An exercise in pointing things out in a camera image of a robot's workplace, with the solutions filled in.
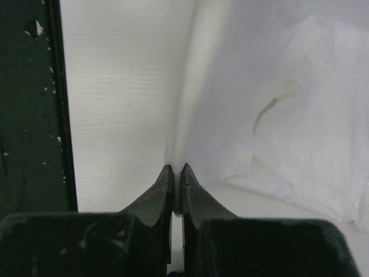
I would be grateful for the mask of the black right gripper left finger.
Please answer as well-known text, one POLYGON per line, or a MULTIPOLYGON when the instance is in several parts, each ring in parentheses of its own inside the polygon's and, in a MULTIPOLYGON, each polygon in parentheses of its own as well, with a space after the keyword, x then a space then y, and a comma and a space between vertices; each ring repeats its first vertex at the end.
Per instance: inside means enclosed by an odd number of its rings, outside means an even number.
POLYGON ((23 213, 1 222, 2 276, 166 276, 171 166, 119 212, 23 213))

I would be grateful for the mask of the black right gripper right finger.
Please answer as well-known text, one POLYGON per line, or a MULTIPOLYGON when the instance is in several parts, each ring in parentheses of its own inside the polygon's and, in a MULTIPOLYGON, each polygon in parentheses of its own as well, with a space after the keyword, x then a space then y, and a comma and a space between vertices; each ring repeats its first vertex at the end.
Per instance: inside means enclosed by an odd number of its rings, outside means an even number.
POLYGON ((241 218, 180 174, 186 276, 359 276, 341 231, 326 220, 241 218))

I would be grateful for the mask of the white daisy print t shirt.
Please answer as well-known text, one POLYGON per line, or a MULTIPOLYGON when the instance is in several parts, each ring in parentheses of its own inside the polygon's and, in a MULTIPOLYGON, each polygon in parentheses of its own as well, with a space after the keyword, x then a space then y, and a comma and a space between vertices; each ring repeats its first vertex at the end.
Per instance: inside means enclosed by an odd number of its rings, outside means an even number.
POLYGON ((195 1, 164 160, 368 230, 368 2, 195 1))

